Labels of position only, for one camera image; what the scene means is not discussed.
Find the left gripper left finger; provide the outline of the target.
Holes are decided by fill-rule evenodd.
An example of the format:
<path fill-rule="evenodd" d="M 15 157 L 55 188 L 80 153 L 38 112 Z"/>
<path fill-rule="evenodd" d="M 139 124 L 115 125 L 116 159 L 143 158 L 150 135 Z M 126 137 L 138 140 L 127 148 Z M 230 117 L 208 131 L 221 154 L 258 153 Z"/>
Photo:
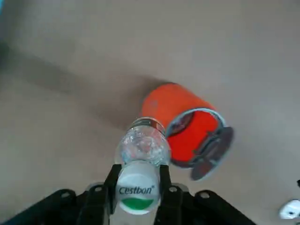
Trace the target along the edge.
<path fill-rule="evenodd" d="M 6 225 L 108 225 L 116 200 L 120 164 L 114 164 L 103 184 L 77 195 L 60 189 L 4 222 Z"/>

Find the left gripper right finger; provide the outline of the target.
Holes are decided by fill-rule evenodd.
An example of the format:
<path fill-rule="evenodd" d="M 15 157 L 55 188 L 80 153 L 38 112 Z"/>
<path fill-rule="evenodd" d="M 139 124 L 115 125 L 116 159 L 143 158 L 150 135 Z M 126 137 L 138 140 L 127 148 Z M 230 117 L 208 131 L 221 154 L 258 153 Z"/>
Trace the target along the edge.
<path fill-rule="evenodd" d="M 191 195 L 171 182 L 169 166 L 159 168 L 161 201 L 155 225 L 255 225 L 242 212 L 210 190 Z"/>

